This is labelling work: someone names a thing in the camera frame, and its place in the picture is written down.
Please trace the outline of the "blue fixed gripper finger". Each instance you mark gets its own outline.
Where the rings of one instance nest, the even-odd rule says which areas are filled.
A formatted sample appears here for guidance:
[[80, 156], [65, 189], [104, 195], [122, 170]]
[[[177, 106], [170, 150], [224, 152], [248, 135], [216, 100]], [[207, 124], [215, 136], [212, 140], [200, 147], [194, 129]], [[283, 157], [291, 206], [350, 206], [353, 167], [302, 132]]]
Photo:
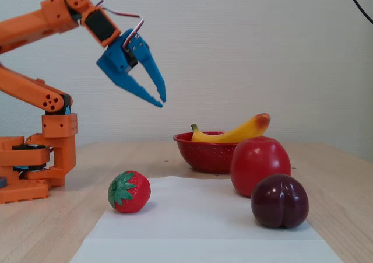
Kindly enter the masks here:
[[146, 102], [157, 106], [162, 107], [163, 105], [156, 100], [153, 96], [151, 96], [143, 86], [138, 84], [138, 82], [129, 75], [120, 75], [116, 78], [115, 83], [120, 88], [123, 88], [127, 92], [130, 92], [134, 94], [135, 96], [141, 98], [142, 100], [145, 100]]

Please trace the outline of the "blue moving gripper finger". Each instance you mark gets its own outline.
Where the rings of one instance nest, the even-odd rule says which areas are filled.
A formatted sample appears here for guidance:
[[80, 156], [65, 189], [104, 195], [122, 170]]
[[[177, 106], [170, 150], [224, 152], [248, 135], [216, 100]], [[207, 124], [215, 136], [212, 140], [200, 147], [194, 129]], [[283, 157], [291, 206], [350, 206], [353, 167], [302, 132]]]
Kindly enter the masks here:
[[165, 103], [167, 100], [166, 85], [144, 39], [140, 35], [135, 34], [129, 41], [128, 49], [143, 65], [146, 72], [155, 84], [161, 101]]

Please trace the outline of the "blue gripper body black motor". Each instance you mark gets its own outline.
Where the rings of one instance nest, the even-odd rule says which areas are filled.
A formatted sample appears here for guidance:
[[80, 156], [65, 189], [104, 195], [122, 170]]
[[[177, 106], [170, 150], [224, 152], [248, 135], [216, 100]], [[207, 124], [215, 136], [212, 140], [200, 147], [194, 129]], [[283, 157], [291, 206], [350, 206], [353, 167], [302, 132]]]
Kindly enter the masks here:
[[131, 32], [132, 29], [129, 29], [115, 39], [97, 61], [98, 67], [116, 85], [137, 84], [129, 72], [137, 65], [138, 60], [129, 49], [123, 49], [124, 42]]

